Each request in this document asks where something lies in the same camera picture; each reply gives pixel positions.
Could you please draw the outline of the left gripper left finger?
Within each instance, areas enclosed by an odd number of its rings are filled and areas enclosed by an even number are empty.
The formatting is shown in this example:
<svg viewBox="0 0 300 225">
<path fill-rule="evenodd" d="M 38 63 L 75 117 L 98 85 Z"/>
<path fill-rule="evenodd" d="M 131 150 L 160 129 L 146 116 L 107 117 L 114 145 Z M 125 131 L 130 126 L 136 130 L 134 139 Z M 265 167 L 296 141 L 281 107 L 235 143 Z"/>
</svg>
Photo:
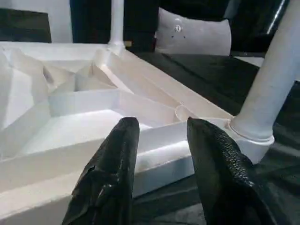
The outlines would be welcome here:
<svg viewBox="0 0 300 225">
<path fill-rule="evenodd" d="M 64 225 L 129 225 L 140 127 L 124 117 L 82 171 L 63 218 Z"/>
</svg>

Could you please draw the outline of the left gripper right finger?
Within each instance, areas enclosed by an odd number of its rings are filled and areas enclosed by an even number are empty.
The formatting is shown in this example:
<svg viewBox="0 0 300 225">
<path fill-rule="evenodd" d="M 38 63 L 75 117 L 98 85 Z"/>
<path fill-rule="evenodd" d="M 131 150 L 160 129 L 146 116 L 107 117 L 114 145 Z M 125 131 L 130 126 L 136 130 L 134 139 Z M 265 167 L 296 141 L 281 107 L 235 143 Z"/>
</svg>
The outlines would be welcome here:
<svg viewBox="0 0 300 225">
<path fill-rule="evenodd" d="M 190 117 L 187 140 L 207 224 L 279 224 L 278 208 L 251 170 L 251 161 L 224 130 Z"/>
</svg>

